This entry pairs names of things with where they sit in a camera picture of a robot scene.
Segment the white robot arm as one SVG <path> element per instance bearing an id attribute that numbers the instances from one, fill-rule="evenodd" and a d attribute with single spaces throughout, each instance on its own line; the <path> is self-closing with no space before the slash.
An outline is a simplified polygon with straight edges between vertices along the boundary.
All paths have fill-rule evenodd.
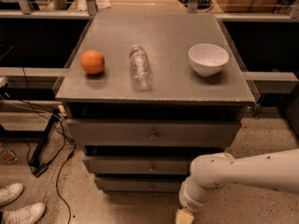
<path id="1" fill-rule="evenodd" d="M 299 149 L 234 158 L 222 152 L 196 157 L 178 193 L 176 224 L 192 224 L 194 214 L 227 184 L 299 194 Z"/>

